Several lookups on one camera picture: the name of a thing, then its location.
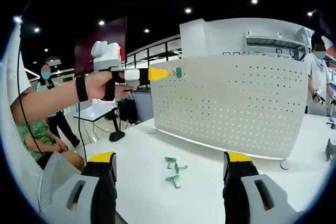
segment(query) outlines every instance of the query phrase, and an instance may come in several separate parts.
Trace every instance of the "black wristband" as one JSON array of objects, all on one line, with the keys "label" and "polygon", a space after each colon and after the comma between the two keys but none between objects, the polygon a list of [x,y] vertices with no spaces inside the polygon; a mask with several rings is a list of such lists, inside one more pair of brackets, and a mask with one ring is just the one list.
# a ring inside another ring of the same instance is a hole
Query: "black wristband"
[{"label": "black wristband", "polygon": [[78,76],[76,78],[76,90],[77,90],[78,100],[80,102],[84,102],[88,100],[88,94],[86,93],[84,76]]}]

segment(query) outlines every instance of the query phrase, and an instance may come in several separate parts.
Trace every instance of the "white perforated panel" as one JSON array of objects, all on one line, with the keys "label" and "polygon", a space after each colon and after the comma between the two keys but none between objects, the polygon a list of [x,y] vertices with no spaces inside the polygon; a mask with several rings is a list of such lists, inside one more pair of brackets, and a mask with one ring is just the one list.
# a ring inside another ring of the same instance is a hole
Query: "white perforated panel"
[{"label": "white perforated panel", "polygon": [[[170,76],[151,82],[159,130],[224,150],[287,158],[307,99],[302,62],[223,55],[157,63]],[[180,67],[182,77],[173,69]]]}]

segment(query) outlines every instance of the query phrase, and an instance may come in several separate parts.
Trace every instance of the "person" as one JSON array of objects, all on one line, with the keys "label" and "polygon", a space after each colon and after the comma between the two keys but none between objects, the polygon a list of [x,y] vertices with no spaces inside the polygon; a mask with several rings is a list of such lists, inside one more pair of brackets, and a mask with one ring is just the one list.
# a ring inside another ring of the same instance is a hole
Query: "person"
[{"label": "person", "polygon": [[[52,89],[56,86],[57,84],[54,84],[51,77],[45,80],[42,76],[40,76],[39,83],[36,86],[36,91],[42,92]],[[71,142],[74,147],[76,147],[80,143],[77,136],[72,132],[71,127],[64,116],[63,110],[58,111],[55,114],[49,115],[47,123],[49,124],[50,131],[57,137],[60,137],[57,130],[57,127],[59,127],[60,130],[64,133],[64,136]]]},{"label": "person", "polygon": [[322,38],[314,33],[311,38],[312,52],[307,54],[303,61],[308,73],[308,114],[327,116],[327,104],[322,106],[320,97],[333,100],[333,90],[330,86],[331,79],[325,61],[326,50]]},{"label": "person", "polygon": [[17,129],[25,147],[42,169],[45,168],[53,152],[59,152],[74,167],[80,171],[83,170],[83,158],[77,152],[69,151],[67,145],[50,131],[44,120],[39,120],[29,126],[36,144],[27,125],[18,125]]},{"label": "person", "polygon": [[[0,149],[3,149],[2,157],[7,161],[16,184],[33,208],[39,211],[38,192],[43,170],[24,146],[17,126],[26,125],[26,120],[28,124],[42,120],[79,102],[79,98],[75,80],[43,92],[24,92],[31,85],[20,53],[20,27],[20,23],[15,24],[0,62]],[[87,75],[85,87],[88,100],[102,99],[105,85],[111,79],[110,71]],[[124,85],[115,90],[132,88]]]}]

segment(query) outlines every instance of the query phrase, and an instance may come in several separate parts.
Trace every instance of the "green plastic piece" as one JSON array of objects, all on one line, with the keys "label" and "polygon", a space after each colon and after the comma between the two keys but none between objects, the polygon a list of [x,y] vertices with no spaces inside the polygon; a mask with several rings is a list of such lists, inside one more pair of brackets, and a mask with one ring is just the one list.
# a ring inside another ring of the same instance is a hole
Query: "green plastic piece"
[{"label": "green plastic piece", "polygon": [[179,188],[181,188],[181,187],[180,187],[180,186],[177,186],[176,183],[175,183],[175,179],[177,179],[177,178],[178,178],[178,175],[175,175],[175,176],[166,178],[166,181],[172,181],[173,184],[174,184],[174,186],[175,186],[175,188],[176,188],[176,189],[179,189]]},{"label": "green plastic piece", "polygon": [[167,166],[168,169],[171,169],[170,168],[170,163],[176,162],[176,158],[173,158],[173,157],[165,157],[164,159],[169,162],[168,166]]},{"label": "green plastic piece", "polygon": [[178,77],[178,78],[182,77],[182,69],[181,68],[176,69],[176,77]]},{"label": "green plastic piece", "polygon": [[177,165],[177,163],[175,163],[175,171],[176,171],[176,173],[178,174],[179,172],[180,172],[180,169],[187,169],[188,167],[187,166],[185,166],[185,167],[179,167],[178,165]]}]

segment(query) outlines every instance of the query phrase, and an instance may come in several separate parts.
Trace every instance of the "black pants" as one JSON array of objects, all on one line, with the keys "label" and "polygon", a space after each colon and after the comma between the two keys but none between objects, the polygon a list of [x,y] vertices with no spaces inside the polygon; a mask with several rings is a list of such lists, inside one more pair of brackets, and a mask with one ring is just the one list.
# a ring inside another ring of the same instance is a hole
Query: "black pants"
[{"label": "black pants", "polygon": [[68,124],[63,112],[58,112],[56,115],[49,118],[49,127],[52,134],[60,137],[57,130],[57,127],[59,127],[63,132],[64,136],[71,142],[74,147],[79,144],[79,140],[72,132],[71,127]]}]

